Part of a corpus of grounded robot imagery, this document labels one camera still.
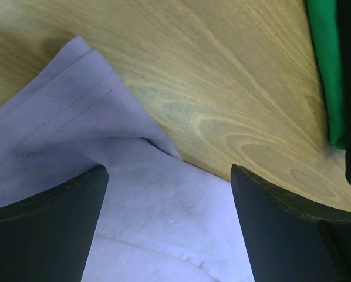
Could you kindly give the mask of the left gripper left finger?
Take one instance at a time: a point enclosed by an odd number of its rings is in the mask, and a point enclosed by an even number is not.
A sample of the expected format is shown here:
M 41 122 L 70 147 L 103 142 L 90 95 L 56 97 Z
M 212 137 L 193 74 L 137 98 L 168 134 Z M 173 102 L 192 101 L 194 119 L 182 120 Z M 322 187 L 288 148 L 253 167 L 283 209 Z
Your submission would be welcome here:
M 108 179 L 97 166 L 0 208 L 0 281 L 80 281 Z

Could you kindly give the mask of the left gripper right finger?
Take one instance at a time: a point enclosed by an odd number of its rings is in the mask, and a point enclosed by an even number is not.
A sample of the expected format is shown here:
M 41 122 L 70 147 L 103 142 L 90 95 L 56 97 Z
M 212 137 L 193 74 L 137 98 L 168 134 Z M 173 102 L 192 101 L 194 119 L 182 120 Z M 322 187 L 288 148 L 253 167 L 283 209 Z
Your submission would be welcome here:
M 351 281 L 351 212 L 234 165 L 231 186 L 255 281 Z

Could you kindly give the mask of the purple t shirt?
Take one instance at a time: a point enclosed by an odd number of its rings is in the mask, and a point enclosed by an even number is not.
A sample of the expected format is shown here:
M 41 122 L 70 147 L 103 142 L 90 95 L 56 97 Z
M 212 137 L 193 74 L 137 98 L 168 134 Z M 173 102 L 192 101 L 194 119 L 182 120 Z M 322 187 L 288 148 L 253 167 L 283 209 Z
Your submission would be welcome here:
M 83 281 L 252 281 L 231 185 L 184 162 L 81 37 L 0 107 L 0 207 L 109 174 Z

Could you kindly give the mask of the green folded t shirt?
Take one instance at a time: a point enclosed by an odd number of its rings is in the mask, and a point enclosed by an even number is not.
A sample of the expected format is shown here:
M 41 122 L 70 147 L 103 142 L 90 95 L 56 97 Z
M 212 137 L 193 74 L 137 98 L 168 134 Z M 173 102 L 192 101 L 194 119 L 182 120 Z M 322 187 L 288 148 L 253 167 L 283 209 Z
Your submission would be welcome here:
M 345 100 L 337 23 L 337 2 L 306 1 L 315 58 L 322 80 L 329 142 L 345 149 Z

